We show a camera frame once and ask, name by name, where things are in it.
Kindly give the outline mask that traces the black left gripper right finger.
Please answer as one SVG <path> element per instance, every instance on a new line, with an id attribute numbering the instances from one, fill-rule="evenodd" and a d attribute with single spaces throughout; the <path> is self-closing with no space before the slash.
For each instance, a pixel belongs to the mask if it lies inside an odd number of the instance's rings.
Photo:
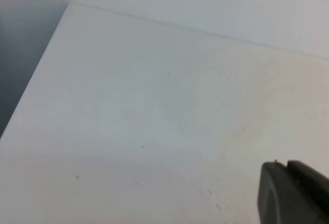
<path id="1" fill-rule="evenodd" d="M 309 212 L 314 212 L 328 223 L 328 178 L 297 160 L 288 161 L 287 169 L 309 205 Z"/>

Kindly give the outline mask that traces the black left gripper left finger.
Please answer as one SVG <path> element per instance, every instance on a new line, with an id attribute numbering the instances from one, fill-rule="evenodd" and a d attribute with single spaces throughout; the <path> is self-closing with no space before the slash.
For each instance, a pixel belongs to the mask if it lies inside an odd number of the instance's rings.
<path id="1" fill-rule="evenodd" d="M 258 190 L 260 223 L 307 223 L 308 204 L 286 167 L 265 162 Z"/>

